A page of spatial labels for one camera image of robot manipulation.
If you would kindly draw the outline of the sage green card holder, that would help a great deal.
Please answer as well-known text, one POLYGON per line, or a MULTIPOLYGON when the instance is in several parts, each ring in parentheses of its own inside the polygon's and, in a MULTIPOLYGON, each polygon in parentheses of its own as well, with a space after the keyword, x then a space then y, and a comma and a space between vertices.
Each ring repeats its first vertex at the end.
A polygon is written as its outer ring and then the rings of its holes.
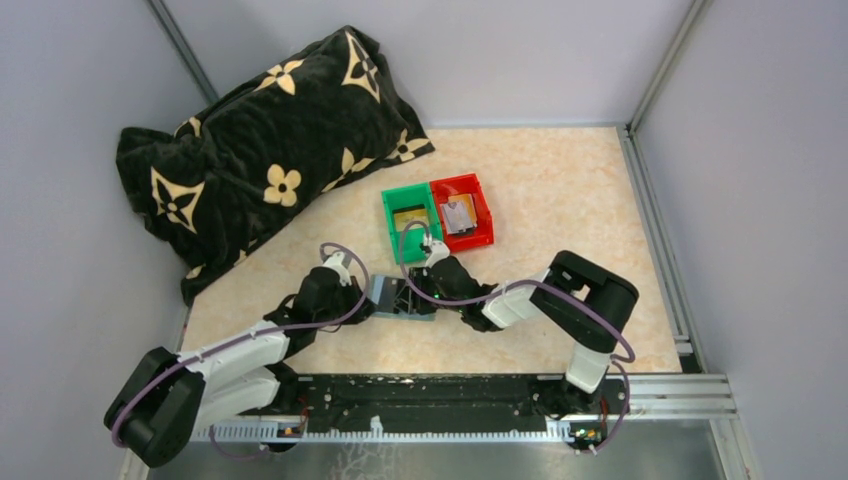
POLYGON ((434 321, 436 308, 407 286, 402 277, 375 274, 369 299, 375 305, 373 315, 407 321, 434 321))

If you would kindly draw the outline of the red plastic bin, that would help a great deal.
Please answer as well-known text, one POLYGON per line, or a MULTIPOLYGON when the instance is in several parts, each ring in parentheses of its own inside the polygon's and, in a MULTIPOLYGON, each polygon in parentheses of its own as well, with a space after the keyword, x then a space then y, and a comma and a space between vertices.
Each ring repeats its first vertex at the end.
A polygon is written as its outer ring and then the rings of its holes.
POLYGON ((492 213, 474 173, 429 183, 437 207, 444 243, 452 252, 495 243, 492 213))

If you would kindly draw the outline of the green plastic bin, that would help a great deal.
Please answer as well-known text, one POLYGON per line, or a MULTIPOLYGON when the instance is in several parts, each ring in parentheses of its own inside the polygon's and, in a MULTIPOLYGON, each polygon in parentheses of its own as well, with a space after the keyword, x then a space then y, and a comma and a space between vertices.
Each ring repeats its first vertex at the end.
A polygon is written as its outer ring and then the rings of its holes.
POLYGON ((405 264, 420 262, 426 259, 426 254, 420 249, 424 235, 429 233, 433 238, 443 240, 443 229, 439 218, 430 184, 418 183, 381 192, 384 213, 388 224, 388 235, 395 263, 405 264), (428 210, 430 230, 395 231, 391 211, 399 208, 424 205, 428 210))

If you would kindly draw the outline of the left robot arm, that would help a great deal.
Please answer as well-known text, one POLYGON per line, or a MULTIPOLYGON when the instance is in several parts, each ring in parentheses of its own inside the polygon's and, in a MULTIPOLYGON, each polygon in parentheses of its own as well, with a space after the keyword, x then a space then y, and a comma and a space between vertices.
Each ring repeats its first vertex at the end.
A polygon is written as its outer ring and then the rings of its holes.
POLYGON ((244 332, 194 351, 148 351, 108 407, 104 425, 117 446, 160 467, 196 431, 239 414, 265 408, 305 414, 299 377, 285 359, 311 345, 319 329, 360 323, 375 310, 356 277, 315 267, 298 292, 244 332))

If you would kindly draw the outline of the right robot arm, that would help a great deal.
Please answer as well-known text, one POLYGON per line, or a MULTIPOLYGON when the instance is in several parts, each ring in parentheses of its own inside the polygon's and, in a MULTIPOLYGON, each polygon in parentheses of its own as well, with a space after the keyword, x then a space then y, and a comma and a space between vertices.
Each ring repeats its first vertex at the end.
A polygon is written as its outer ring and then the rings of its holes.
POLYGON ((431 254, 422 267, 400 267, 418 298, 437 309, 459 313, 476 331, 503 331, 544 317, 568 334, 575 346, 565 372, 563 398, 576 412, 588 412, 599 403, 600 383, 614 360, 635 360, 623 329, 640 298, 639 290, 572 251, 558 252, 539 274, 502 285, 474 279, 449 253, 431 254))

